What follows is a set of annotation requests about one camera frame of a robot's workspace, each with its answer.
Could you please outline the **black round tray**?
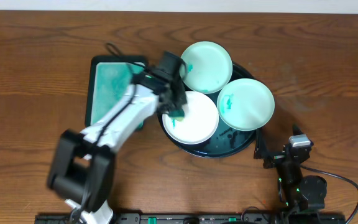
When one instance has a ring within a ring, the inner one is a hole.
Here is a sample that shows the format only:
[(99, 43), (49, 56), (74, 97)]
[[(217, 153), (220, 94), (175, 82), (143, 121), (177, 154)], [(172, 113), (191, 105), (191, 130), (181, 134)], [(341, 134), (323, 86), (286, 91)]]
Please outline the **black round tray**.
[[(240, 78), (252, 78), (252, 75), (239, 66), (236, 63), (232, 65), (232, 76), (230, 81), (234, 81)], [(220, 91), (211, 94), (204, 94), (208, 96), (217, 107), (217, 98)], [(246, 148), (254, 139), (255, 139), (255, 131), (240, 131), (228, 126), (219, 116), (219, 124), (214, 134), (207, 139), (206, 141), (199, 144), (183, 144), (168, 135), (166, 130), (163, 127), (162, 123), (162, 115), (158, 116), (158, 121), (167, 135), (169, 140), (174, 143), (174, 145), (178, 146), (182, 150), (199, 157), (207, 157), (207, 158), (219, 158), (219, 157), (227, 157), (233, 154), (236, 154)]]

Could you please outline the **mint green plate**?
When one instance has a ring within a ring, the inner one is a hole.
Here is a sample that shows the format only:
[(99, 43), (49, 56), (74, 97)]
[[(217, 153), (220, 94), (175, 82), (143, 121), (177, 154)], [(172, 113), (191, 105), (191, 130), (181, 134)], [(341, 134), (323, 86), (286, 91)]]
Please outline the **mint green plate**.
[(217, 43), (194, 43), (182, 53), (181, 59), (185, 63), (180, 69), (181, 79), (193, 91), (216, 93), (231, 79), (231, 56)]
[(262, 82), (240, 78), (229, 82), (220, 91), (217, 109), (228, 126), (240, 131), (252, 131), (269, 122), (275, 111), (275, 100)]

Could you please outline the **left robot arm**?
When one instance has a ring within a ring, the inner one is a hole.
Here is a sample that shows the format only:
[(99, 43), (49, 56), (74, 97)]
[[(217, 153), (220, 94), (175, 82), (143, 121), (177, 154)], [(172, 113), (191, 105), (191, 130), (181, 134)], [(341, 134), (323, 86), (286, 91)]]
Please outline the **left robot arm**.
[(110, 195), (116, 154), (138, 125), (155, 113), (179, 118), (186, 103), (180, 68), (132, 72), (119, 101), (80, 132), (64, 131), (58, 140), (47, 187), (72, 203), (69, 223), (110, 223)]

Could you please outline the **green yellow scrub sponge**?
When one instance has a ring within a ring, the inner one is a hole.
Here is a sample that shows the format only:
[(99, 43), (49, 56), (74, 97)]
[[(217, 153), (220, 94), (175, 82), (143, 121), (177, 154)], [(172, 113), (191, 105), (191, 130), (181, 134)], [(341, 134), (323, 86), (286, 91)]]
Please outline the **green yellow scrub sponge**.
[(177, 121), (182, 121), (185, 118), (184, 109), (173, 110), (168, 113), (168, 116)]

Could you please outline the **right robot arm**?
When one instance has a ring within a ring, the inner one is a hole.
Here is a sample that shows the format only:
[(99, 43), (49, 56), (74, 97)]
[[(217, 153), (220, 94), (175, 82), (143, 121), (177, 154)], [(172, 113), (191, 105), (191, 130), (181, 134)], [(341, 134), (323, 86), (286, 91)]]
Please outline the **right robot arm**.
[(327, 194), (325, 179), (317, 175), (304, 176), (301, 171), (301, 163), (310, 158), (314, 143), (298, 126), (294, 125), (292, 130), (293, 135), (281, 151), (269, 151), (262, 130), (257, 129), (254, 159), (262, 159), (265, 169), (277, 170), (281, 192), (291, 209), (296, 212), (323, 209)]

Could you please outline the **black rectangular tray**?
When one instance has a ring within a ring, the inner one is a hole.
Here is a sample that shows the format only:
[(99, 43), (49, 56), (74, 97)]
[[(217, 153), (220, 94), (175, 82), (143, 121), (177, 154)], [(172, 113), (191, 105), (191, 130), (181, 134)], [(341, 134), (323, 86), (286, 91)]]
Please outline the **black rectangular tray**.
[(90, 115), (88, 114), (91, 109), (92, 98), (91, 93), (93, 92), (94, 87), (94, 73), (96, 70), (96, 66), (98, 63), (101, 62), (124, 62), (133, 64), (136, 66), (144, 67), (148, 64), (147, 59), (141, 55), (126, 55), (121, 58), (118, 58), (113, 55), (97, 55), (92, 58), (91, 66), (90, 66), (90, 73), (89, 73), (89, 85), (88, 85), (88, 96), (87, 96), (87, 104), (86, 104), (86, 113), (85, 113), (85, 126), (88, 127), (90, 121)]

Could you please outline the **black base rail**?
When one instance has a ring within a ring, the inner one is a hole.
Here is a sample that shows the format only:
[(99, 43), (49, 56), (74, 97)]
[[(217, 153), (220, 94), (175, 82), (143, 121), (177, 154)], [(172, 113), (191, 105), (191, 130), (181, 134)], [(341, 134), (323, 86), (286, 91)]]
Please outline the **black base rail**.
[[(269, 214), (247, 213), (243, 216), (236, 214), (226, 215), (161, 215), (161, 214), (138, 214), (122, 213), (112, 217), (110, 221), (113, 224), (218, 224), (218, 223), (256, 223), (279, 224), (283, 221), (278, 217)], [(302, 214), (289, 218), (290, 223), (345, 223), (346, 219), (342, 215), (317, 215)]]

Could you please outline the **white pink plate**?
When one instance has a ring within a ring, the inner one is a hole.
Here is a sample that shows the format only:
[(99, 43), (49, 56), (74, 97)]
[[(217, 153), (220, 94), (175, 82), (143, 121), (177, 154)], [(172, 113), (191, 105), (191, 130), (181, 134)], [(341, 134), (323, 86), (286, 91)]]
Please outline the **white pink plate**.
[(186, 92), (187, 104), (183, 106), (185, 117), (178, 121), (162, 115), (163, 127), (170, 137), (183, 144), (199, 144), (209, 139), (219, 124), (218, 110), (206, 95)]

